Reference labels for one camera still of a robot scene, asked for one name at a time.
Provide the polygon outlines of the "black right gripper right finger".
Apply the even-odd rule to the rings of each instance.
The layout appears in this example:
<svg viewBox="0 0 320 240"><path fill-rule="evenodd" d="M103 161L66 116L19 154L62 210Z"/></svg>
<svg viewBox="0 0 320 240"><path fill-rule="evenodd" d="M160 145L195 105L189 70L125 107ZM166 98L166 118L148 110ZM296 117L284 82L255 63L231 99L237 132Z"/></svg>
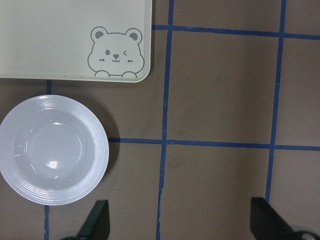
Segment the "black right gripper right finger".
<svg viewBox="0 0 320 240"><path fill-rule="evenodd" d="M250 230L256 240L300 239L263 197L251 198Z"/></svg>

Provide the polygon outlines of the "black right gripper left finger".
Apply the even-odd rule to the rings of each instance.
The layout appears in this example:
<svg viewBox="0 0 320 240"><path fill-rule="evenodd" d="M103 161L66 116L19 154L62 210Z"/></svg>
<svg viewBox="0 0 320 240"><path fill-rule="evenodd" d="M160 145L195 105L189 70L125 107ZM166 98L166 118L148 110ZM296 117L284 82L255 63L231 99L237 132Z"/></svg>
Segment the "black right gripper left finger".
<svg viewBox="0 0 320 240"><path fill-rule="evenodd" d="M77 234L79 240L107 240L110 234L108 200L97 200Z"/></svg>

